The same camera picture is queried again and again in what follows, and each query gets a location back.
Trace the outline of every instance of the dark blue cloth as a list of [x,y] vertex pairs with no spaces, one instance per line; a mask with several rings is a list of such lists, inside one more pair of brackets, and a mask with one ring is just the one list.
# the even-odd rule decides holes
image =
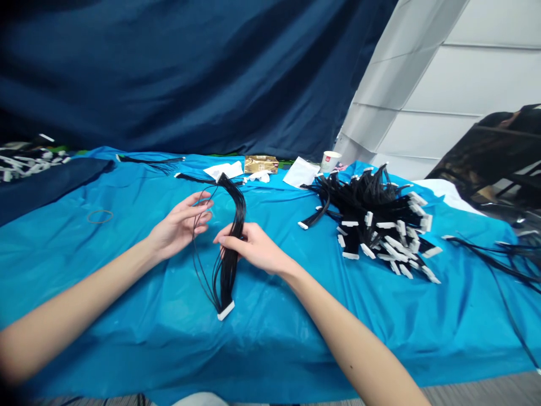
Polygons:
[[4,128],[319,160],[396,0],[22,3],[0,43]]
[[0,184],[0,226],[58,200],[112,168],[113,161],[79,158],[28,178]]

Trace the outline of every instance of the white wall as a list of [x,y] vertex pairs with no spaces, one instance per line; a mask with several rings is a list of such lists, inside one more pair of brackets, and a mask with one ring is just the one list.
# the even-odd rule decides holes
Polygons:
[[481,117],[538,103],[540,67],[541,0],[400,0],[335,150],[422,179]]

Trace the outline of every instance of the forearm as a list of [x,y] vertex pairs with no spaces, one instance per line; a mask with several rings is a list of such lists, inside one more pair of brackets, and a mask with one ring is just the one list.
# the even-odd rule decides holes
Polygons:
[[145,240],[0,332],[0,370],[30,378],[79,337],[159,260]]
[[281,276],[308,311],[336,362],[367,405],[429,405],[392,352],[310,274],[295,266]]

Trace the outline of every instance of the paper cup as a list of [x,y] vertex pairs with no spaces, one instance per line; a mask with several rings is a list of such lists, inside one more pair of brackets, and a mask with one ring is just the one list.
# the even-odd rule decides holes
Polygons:
[[338,160],[342,158],[342,154],[334,151],[325,151],[323,153],[323,159],[321,160],[321,171],[324,173],[331,172],[336,165],[338,165]]

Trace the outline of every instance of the right hand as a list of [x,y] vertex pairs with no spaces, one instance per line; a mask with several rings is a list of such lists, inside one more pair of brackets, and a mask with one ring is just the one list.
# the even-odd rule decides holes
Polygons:
[[256,223],[245,223],[242,230],[244,240],[229,235],[232,224],[225,227],[214,238],[214,244],[220,243],[225,248],[230,248],[239,253],[252,265],[267,272],[270,275],[286,272],[298,264],[283,252],[278,245],[265,234]]

